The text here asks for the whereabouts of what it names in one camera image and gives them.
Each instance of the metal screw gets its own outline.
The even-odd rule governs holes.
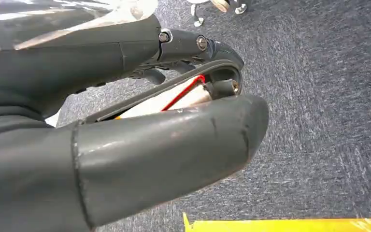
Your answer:
[[[197,38],[197,47],[201,51],[205,51],[207,49],[207,39],[204,38],[204,36],[202,36],[202,35],[198,36],[198,38]]]
[[[168,42],[170,40],[170,36],[167,33],[163,32],[158,35],[158,40],[160,40],[160,42],[162,43]]]

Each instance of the prosthetic hand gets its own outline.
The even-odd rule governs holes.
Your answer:
[[[154,16],[65,30],[93,17],[87,8],[96,2],[61,3],[0,4],[0,231],[90,231],[214,183],[251,159],[268,124],[258,97],[114,120],[197,74],[241,84],[243,62],[231,48],[163,30]],[[90,86],[125,77],[159,84],[157,69],[183,74],[63,128],[44,122]]]

